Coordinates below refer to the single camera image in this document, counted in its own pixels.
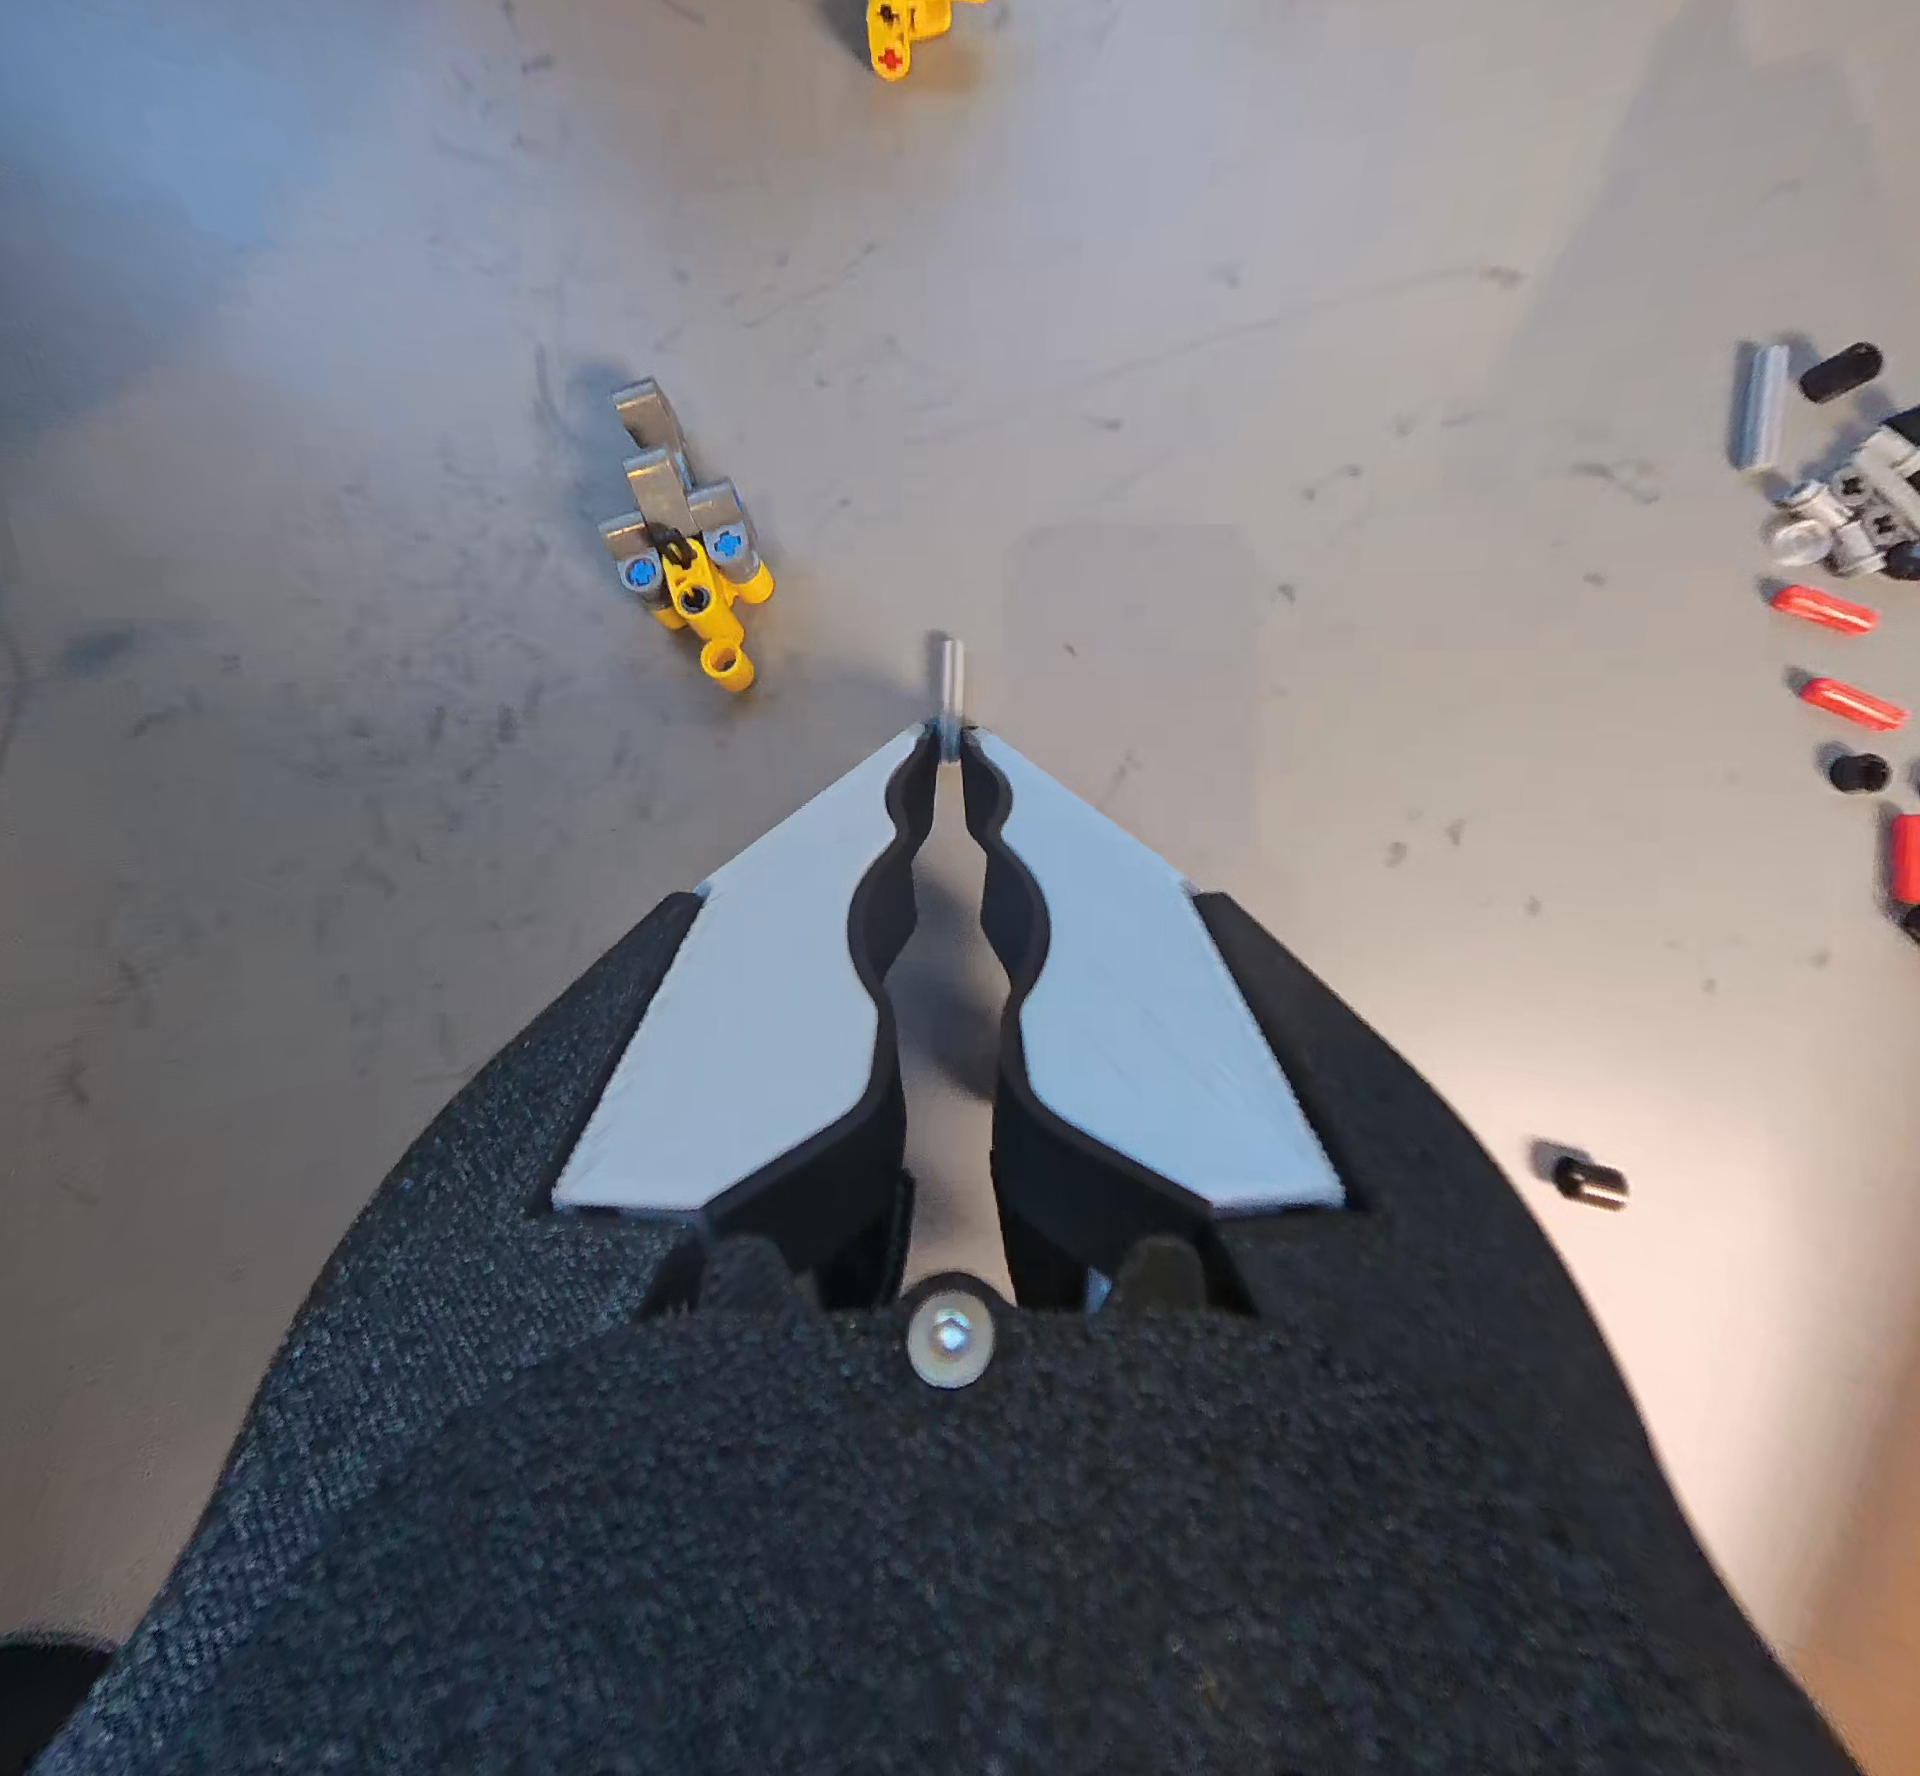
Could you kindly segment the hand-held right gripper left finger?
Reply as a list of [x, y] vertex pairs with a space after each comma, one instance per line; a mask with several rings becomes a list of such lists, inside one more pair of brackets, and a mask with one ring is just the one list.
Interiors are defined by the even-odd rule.
[[563, 1163], [553, 1206], [746, 1215], [800, 1164], [899, 1163], [884, 977], [916, 925], [940, 740], [905, 730], [722, 864]]

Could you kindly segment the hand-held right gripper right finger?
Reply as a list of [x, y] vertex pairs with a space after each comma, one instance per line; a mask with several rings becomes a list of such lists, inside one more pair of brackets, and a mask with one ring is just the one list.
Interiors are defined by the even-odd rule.
[[1346, 1204], [1201, 916], [1157, 852], [993, 733], [963, 751], [1004, 1001], [993, 1158], [1026, 1219], [1245, 1219]]

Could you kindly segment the yellow multi-ring connector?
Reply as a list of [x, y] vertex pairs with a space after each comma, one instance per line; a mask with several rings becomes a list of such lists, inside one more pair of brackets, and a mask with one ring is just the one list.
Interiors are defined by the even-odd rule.
[[[707, 552], [703, 547], [688, 544], [680, 537], [670, 538], [663, 544], [663, 549], [665, 549], [665, 555], [671, 557], [681, 567], [689, 563], [693, 555], [704, 555], [707, 559]], [[728, 605], [731, 605], [732, 620], [727, 624], [721, 636], [699, 636], [693, 629], [680, 623], [670, 612], [665, 612], [665, 620], [661, 620], [659, 616], [663, 610], [658, 612], [646, 605], [644, 608], [651, 615], [651, 618], [659, 624], [659, 629], [676, 636], [691, 636], [697, 647], [699, 673], [718, 690], [737, 696], [737, 694], [746, 694], [756, 684], [756, 665], [747, 648], [747, 629], [746, 629], [741, 612], [742, 610], [754, 612], [765, 605], [768, 601], [771, 601], [776, 593], [776, 578], [773, 578], [771, 567], [768, 567], [765, 560], [760, 559], [760, 568], [752, 584], [735, 586], [727, 581], [727, 587], [728, 587]]]

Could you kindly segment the small grey connector blue pins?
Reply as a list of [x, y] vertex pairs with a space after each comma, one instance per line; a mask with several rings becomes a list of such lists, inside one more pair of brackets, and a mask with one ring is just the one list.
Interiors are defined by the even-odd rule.
[[717, 578], [752, 584], [760, 568], [756, 527], [732, 478], [686, 489], [680, 481], [641, 481], [636, 506], [598, 527], [619, 581], [651, 610], [670, 610], [673, 563], [658, 538], [676, 535], [704, 549]]

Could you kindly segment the grey angled beam assembly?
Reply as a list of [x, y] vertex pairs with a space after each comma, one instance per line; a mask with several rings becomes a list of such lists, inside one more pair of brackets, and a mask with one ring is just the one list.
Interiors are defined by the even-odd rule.
[[621, 388], [612, 401], [632, 445], [623, 464], [628, 510], [636, 506], [636, 485], [644, 478], [680, 481], [686, 489], [722, 478], [708, 476], [697, 467], [681, 421], [653, 378]]

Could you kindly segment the pile of red black parts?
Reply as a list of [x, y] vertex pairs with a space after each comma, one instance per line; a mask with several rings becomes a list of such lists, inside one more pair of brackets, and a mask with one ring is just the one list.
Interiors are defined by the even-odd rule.
[[[1877, 635], [1884, 584], [1916, 601], [1917, 407], [1880, 393], [1884, 350], [1794, 342], [1739, 350], [1730, 467], [1767, 501], [1765, 608], [1829, 641]], [[1825, 785], [1875, 810], [1877, 908], [1917, 938], [1916, 684], [1886, 690], [1818, 665], [1788, 669], [1794, 699], [1844, 730], [1818, 753]]]

